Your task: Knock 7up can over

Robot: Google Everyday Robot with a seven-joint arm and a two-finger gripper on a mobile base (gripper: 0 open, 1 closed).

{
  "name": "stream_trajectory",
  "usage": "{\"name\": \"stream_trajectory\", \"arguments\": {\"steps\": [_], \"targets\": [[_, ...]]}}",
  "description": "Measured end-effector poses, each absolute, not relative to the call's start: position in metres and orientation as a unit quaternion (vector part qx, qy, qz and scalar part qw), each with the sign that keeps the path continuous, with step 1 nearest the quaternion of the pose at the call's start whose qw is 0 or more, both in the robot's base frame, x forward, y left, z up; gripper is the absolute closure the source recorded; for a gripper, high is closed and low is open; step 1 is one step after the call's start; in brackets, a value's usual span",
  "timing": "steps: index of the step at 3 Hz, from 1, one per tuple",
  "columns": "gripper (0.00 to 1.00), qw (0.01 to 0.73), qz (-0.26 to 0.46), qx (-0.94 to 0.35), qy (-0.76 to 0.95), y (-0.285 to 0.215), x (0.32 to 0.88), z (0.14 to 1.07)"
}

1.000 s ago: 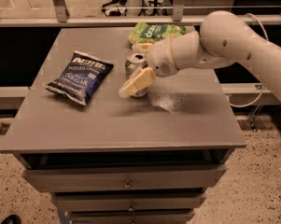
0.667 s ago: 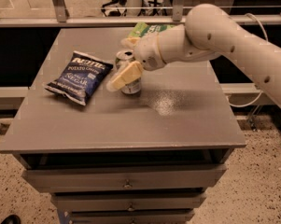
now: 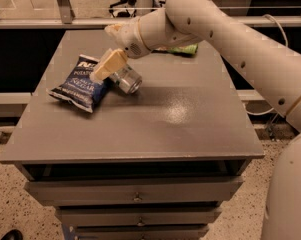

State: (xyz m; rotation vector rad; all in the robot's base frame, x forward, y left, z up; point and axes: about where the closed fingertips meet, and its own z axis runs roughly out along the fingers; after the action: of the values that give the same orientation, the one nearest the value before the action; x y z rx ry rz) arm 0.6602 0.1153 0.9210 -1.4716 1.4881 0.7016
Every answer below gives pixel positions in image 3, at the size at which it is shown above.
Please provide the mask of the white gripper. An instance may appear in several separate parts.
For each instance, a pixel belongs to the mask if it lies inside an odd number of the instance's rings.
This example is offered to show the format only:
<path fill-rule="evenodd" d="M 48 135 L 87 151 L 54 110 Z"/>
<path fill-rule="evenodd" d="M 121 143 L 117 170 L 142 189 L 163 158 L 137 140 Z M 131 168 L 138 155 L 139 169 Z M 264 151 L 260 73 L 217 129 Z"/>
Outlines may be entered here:
<path fill-rule="evenodd" d="M 101 82 L 123 68 L 127 64 L 128 57 L 137 59 L 150 53 L 142 40 L 138 18 L 133 18 L 123 24 L 108 25 L 105 27 L 105 32 L 111 38 L 116 39 L 118 46 L 123 50 L 108 49 L 104 53 L 90 74 L 90 79 L 93 82 Z"/>

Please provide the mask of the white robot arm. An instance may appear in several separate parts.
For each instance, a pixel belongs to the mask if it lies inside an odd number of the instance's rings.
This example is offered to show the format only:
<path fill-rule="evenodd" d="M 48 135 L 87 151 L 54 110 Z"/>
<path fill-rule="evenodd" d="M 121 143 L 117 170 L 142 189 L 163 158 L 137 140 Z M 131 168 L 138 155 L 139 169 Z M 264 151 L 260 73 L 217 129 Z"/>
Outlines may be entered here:
<path fill-rule="evenodd" d="M 261 240 L 301 240 L 301 54 L 226 15 L 212 0 L 166 0 L 163 8 L 105 31 L 118 48 L 103 55 L 91 80 L 157 48 L 204 40 L 298 131 L 274 168 Z"/>

